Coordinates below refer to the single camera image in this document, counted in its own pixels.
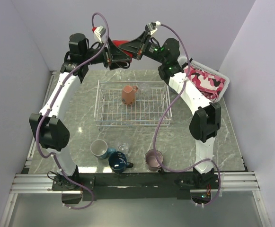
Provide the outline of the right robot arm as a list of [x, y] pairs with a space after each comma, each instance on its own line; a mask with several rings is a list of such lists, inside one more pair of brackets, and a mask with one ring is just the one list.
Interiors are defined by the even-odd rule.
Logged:
[[213, 145], [221, 127], [221, 107], [196, 88], [188, 78], [189, 73], [179, 64], [179, 48], [184, 46], [180, 37], [168, 38], [163, 45], [159, 45], [150, 32], [144, 31], [134, 40], [114, 41], [114, 44], [131, 58], [140, 60], [146, 56], [161, 63], [158, 68], [160, 78], [178, 93], [177, 97], [183, 99], [193, 115], [189, 125], [196, 144], [196, 160], [191, 166], [193, 184], [202, 189], [217, 182]]

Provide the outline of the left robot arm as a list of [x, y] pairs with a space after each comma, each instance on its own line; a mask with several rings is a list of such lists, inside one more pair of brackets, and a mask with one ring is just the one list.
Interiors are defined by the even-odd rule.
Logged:
[[71, 97], [83, 82], [89, 65], [102, 63], [110, 70], [130, 67], [136, 51], [127, 50], [128, 43], [128, 40], [111, 40], [106, 36], [105, 40], [99, 38], [95, 43], [98, 47], [94, 48], [84, 34], [72, 34], [57, 85], [39, 113], [29, 117], [38, 153], [42, 158], [51, 157], [55, 161], [56, 182], [69, 190], [81, 185], [78, 166], [68, 149], [70, 132], [63, 123]]

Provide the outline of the clear plastic cup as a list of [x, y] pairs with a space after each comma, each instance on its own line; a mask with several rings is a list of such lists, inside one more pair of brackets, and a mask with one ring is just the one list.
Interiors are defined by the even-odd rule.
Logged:
[[147, 83], [141, 83], [139, 86], [140, 99], [149, 100], [151, 97], [151, 87]]

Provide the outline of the red mug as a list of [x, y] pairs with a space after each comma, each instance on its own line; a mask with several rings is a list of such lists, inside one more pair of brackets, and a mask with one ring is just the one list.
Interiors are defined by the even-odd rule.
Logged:
[[[114, 44], [116, 47], [119, 48], [120, 45], [125, 44], [125, 43], [128, 43], [129, 40], [113, 40], [112, 42], [113, 42], [113, 44]], [[122, 52], [124, 52], [124, 53], [126, 53], [128, 56], [130, 56], [131, 59], [133, 58], [132, 53], [130, 53], [130, 52], [128, 52], [128, 51], [125, 51], [125, 50], [122, 50]]]

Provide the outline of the salmon pink mug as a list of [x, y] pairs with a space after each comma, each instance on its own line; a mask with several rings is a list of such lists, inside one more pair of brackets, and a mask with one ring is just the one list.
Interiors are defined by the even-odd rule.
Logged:
[[137, 86], [126, 85], [122, 90], [122, 102], [125, 105], [133, 105], [136, 98]]

